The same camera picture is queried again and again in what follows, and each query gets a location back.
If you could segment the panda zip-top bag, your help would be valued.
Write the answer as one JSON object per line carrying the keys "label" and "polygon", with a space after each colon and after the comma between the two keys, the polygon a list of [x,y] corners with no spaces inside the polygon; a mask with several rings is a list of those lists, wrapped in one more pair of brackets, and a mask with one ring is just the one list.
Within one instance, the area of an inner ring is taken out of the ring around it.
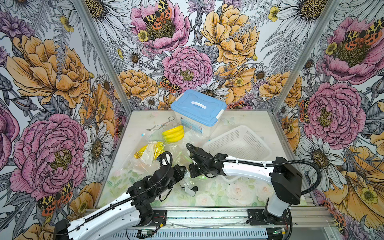
{"label": "panda zip-top bag", "polygon": [[190,172],[186,172],[184,178],[178,184],[184,193],[196,197],[201,194],[212,195],[214,192],[214,188],[212,188],[213,180],[204,175],[192,178]]}

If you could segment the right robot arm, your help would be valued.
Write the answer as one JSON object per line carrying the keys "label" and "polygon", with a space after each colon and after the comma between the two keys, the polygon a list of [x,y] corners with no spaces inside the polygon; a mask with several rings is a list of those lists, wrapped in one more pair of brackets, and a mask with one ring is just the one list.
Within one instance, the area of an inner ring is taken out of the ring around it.
{"label": "right robot arm", "polygon": [[[322,171],[316,164],[304,160],[288,161],[276,157],[274,161],[251,161],[235,158],[227,154],[211,154],[192,144],[186,144],[193,163],[189,165],[191,178],[206,176],[215,178],[246,177],[262,180],[271,184],[275,194],[267,200],[261,213],[260,223],[277,225],[278,221],[289,212],[291,205],[298,205],[301,196],[315,190],[321,183]],[[306,190],[302,190],[302,174],[294,167],[302,164],[311,167],[317,174],[315,182]]]}

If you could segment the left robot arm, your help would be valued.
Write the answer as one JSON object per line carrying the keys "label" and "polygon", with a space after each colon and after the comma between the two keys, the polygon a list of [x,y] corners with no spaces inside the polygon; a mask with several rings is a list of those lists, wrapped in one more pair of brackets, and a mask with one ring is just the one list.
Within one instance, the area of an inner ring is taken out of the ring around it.
{"label": "left robot arm", "polygon": [[185,166],[173,164],[170,152],[157,158],[160,168],[153,175],[135,182],[108,205],[74,221],[61,220],[54,230],[55,240],[104,240],[129,227],[148,225],[154,211],[151,203],[170,192],[187,172]]}

